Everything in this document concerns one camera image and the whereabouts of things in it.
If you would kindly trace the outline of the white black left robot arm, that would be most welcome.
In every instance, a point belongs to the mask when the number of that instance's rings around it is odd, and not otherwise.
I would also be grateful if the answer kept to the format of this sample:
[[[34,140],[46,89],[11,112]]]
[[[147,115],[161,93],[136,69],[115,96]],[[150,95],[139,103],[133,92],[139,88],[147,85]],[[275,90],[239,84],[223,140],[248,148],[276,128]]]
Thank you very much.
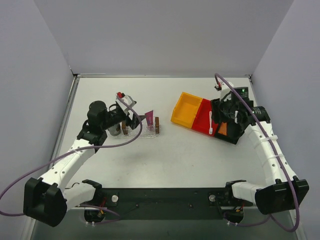
[[[88,202],[101,203],[101,186],[85,180],[75,188],[67,185],[81,166],[99,149],[105,148],[107,131],[125,122],[131,129],[142,127],[141,117],[134,111],[136,101],[129,95],[117,96],[115,108],[108,110],[103,101],[89,105],[87,119],[65,154],[39,178],[30,178],[24,186],[23,213],[51,227],[56,227],[68,210]]]

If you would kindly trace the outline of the orange toothpaste tube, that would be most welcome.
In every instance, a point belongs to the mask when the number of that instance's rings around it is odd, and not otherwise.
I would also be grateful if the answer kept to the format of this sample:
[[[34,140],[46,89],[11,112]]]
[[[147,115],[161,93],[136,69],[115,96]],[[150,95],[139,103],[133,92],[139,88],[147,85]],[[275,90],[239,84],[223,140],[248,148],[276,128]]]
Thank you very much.
[[[227,136],[227,126],[228,124],[226,122],[222,122],[217,129],[217,133],[223,136]]]

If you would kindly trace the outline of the pink toothpaste tube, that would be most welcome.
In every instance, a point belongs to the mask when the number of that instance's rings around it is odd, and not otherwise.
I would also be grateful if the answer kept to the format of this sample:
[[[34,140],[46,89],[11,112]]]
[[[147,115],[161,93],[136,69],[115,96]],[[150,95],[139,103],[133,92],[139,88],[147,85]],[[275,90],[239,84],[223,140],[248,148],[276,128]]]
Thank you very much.
[[[147,129],[151,131],[154,128],[153,127],[153,125],[154,125],[154,111],[150,110],[150,111],[146,112],[144,114],[144,116],[145,116],[146,123],[147,123]]]

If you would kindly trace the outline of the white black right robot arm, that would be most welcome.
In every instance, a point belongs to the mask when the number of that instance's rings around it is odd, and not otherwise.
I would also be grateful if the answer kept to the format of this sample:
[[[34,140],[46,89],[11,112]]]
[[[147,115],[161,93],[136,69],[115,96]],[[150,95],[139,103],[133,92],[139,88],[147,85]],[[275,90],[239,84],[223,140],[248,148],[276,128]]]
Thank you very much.
[[[286,161],[266,109],[254,105],[248,87],[231,90],[222,84],[217,90],[220,97],[210,102],[211,119],[217,124],[214,137],[235,145],[243,135],[247,136],[265,178],[263,185],[246,180],[227,182],[229,202],[253,203],[264,215],[294,210],[309,191],[309,184],[299,179]]]

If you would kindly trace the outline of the clear textured acrylic tray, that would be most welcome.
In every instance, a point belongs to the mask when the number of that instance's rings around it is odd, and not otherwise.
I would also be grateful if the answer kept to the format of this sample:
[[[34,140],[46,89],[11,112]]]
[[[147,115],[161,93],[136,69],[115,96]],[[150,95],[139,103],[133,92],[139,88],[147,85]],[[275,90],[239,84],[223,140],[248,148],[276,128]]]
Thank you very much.
[[[132,130],[130,127],[127,127],[127,128],[128,128],[128,135],[124,135],[123,131],[121,130],[121,134],[119,134],[118,136],[114,136],[114,138],[116,138],[116,139],[133,139],[140,132],[140,125],[134,130]],[[159,135],[160,135],[160,132],[159,132],[159,134],[156,134],[156,132],[155,132],[155,117],[153,118],[153,129],[152,130],[148,130],[146,119],[144,119],[142,121],[142,131],[139,135],[140,138],[152,139],[152,138],[158,137]]]

